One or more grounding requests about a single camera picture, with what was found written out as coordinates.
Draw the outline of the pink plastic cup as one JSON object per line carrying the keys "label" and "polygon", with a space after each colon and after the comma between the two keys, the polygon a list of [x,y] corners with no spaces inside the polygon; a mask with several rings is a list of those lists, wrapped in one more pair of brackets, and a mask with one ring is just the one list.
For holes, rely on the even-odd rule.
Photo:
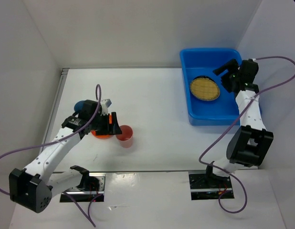
{"label": "pink plastic cup", "polygon": [[123,148],[130,148],[133,144],[133,129],[128,125],[121,125],[121,134],[116,135],[117,140]]}

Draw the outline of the black plastic plate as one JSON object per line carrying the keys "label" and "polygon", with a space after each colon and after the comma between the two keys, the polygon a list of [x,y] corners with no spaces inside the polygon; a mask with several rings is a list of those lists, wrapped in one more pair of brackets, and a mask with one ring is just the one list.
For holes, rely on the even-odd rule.
{"label": "black plastic plate", "polygon": [[208,80],[211,80],[213,81],[212,78],[208,77],[208,76],[205,76],[205,75],[200,75],[200,76],[197,76],[197,78],[204,78],[204,79],[208,79]]}

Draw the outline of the green-rimmed bamboo tray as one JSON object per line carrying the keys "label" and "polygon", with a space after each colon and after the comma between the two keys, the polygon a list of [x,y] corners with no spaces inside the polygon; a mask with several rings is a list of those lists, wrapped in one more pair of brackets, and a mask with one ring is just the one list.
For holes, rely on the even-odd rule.
{"label": "green-rimmed bamboo tray", "polygon": [[220,96],[220,89],[214,81],[197,77],[190,83],[190,92],[202,101],[213,101]]}

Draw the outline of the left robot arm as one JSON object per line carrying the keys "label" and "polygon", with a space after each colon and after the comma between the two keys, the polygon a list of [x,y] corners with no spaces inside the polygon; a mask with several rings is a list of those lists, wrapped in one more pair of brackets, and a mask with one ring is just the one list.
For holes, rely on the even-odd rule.
{"label": "left robot arm", "polygon": [[24,169],[12,170],[9,175],[11,201],[40,213],[53,197],[72,187],[80,191],[92,187],[93,191],[98,191],[99,180],[83,167],[74,165],[54,177],[52,174],[69,151],[91,131],[98,136],[122,133],[116,113],[108,113],[110,105],[110,99],[80,101],[75,106],[76,112],[62,123],[51,145]]}

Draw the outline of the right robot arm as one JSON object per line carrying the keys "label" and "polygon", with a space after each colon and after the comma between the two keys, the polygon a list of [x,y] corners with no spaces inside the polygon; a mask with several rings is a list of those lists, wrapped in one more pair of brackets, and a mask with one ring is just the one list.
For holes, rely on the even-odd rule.
{"label": "right robot arm", "polygon": [[224,183],[236,170],[259,166],[274,139],[261,117],[259,87],[253,82],[258,70],[258,64],[252,59],[241,64],[231,59],[213,71],[221,75],[224,89],[234,93],[241,118],[239,129],[228,143],[226,156],[206,168],[204,182],[208,187]]}

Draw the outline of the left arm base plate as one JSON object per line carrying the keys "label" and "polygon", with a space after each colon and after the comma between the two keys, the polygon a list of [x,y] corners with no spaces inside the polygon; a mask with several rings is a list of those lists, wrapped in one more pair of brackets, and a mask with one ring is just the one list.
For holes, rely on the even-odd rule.
{"label": "left arm base plate", "polygon": [[66,190],[66,193],[73,197],[76,202],[104,202],[105,198],[105,173],[90,173],[92,181],[81,190],[76,187],[71,187]]}

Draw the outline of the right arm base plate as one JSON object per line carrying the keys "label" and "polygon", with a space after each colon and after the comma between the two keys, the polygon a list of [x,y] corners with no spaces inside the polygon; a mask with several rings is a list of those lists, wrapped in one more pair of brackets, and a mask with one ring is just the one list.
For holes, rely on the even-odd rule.
{"label": "right arm base plate", "polygon": [[234,193],[230,177],[223,181],[209,182],[205,173],[189,172],[191,200],[215,200],[222,195],[222,199],[234,199]]}

